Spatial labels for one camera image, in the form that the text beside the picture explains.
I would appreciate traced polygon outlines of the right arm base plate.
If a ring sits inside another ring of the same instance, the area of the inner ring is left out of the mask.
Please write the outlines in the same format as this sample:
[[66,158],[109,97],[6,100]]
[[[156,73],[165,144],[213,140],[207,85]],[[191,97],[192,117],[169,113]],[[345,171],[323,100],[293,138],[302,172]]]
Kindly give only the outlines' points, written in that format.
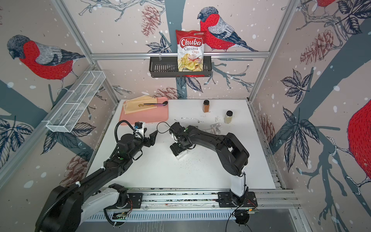
[[250,207],[256,208],[258,206],[257,198],[254,192],[249,191],[239,197],[236,194],[229,192],[218,192],[217,199],[220,208],[232,208],[232,207]]

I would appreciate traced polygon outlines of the white jewelry box lid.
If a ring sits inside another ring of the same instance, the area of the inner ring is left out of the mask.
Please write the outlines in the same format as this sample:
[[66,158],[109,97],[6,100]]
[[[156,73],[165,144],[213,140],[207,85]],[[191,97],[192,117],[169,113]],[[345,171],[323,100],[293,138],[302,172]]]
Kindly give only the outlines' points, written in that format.
[[221,124],[220,123],[216,123],[216,124],[212,124],[210,125],[211,129],[212,129],[212,133],[213,134],[216,134],[216,135],[219,135],[221,134]]

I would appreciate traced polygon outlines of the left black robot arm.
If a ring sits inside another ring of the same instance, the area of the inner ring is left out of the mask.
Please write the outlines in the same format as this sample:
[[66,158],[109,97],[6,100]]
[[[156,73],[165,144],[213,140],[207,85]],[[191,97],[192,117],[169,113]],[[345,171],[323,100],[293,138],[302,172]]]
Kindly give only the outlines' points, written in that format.
[[139,122],[132,131],[121,138],[115,136],[116,147],[100,169],[67,187],[58,186],[51,191],[36,221],[35,231],[74,232],[97,212],[117,202],[123,206],[128,202],[127,190],[122,185],[112,184],[108,189],[98,191],[125,173],[143,147],[155,144],[157,131],[145,137],[146,129]]

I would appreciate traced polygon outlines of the pale spice jar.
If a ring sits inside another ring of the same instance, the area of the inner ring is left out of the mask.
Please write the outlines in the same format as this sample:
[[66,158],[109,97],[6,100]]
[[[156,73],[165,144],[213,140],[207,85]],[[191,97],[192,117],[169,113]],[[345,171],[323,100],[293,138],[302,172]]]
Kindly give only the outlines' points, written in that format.
[[233,112],[229,110],[225,114],[224,122],[226,124],[230,124],[232,122],[232,119],[233,119]]

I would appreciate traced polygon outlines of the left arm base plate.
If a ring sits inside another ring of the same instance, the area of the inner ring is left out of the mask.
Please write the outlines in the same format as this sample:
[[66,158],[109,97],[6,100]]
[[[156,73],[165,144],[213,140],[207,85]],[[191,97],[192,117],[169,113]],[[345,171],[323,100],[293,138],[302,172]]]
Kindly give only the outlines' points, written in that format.
[[107,207],[107,209],[140,209],[142,199],[142,193],[121,193],[118,201],[114,205]]

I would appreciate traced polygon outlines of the iridescent black spoon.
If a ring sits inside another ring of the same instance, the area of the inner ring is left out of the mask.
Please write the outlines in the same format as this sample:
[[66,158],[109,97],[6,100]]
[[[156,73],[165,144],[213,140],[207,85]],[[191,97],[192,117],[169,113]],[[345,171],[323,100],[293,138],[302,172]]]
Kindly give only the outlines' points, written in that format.
[[166,106],[168,104],[167,101],[164,101],[162,103],[143,103],[139,104],[139,107],[147,107],[147,106]]

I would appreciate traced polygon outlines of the beige cloth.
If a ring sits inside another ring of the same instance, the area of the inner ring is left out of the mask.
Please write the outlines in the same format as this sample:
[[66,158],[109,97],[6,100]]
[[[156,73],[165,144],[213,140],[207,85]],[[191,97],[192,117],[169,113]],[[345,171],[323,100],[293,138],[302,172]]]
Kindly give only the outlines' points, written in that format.
[[132,114],[156,108],[154,105],[145,105],[145,103],[157,103],[157,99],[144,95],[135,99],[127,100],[123,103],[123,110],[125,114]]

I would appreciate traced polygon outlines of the white mesh shelf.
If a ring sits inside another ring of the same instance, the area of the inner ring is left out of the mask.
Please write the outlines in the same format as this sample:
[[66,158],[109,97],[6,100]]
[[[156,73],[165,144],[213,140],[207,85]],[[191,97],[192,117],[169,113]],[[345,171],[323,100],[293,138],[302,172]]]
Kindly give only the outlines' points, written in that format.
[[79,85],[68,91],[66,101],[46,127],[52,132],[71,132],[105,79],[102,71],[85,72]]

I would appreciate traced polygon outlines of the orange spice jar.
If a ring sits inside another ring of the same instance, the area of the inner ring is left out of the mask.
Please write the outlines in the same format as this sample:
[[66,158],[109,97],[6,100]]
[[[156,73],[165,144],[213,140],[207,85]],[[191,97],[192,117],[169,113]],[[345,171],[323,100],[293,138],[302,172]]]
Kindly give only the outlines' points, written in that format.
[[210,102],[209,100],[204,100],[203,102],[203,112],[208,113],[210,108]]

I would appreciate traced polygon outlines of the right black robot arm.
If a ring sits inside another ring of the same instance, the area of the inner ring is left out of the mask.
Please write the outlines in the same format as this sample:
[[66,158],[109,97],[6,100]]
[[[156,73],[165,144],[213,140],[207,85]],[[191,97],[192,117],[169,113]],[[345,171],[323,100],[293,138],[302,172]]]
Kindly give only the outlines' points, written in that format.
[[216,152],[223,168],[233,176],[231,178],[231,194],[239,198],[245,194],[248,187],[245,183],[243,169],[248,164],[250,155],[233,133],[212,134],[194,126],[182,127],[179,122],[170,126],[169,133],[175,140],[170,149],[178,160],[196,146]]

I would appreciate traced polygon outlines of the pink tray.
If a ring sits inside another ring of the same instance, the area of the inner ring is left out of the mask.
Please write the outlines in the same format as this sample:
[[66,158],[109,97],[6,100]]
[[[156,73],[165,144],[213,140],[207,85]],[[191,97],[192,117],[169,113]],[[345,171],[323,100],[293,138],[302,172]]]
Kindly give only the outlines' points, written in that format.
[[[168,98],[166,97],[158,97],[156,99],[157,103],[168,101]],[[140,111],[132,114],[125,114],[124,110],[122,109],[119,120],[126,120],[131,125],[133,125],[135,122],[155,123],[167,121],[169,118],[168,106],[168,104],[166,106],[157,106],[154,109]]]

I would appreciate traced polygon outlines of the Chuba cassava chips bag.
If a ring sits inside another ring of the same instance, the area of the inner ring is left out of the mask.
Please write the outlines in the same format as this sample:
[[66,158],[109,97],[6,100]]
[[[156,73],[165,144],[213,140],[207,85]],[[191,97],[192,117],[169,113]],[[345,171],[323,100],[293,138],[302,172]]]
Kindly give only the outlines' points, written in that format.
[[205,31],[178,31],[177,68],[179,72],[203,72]]

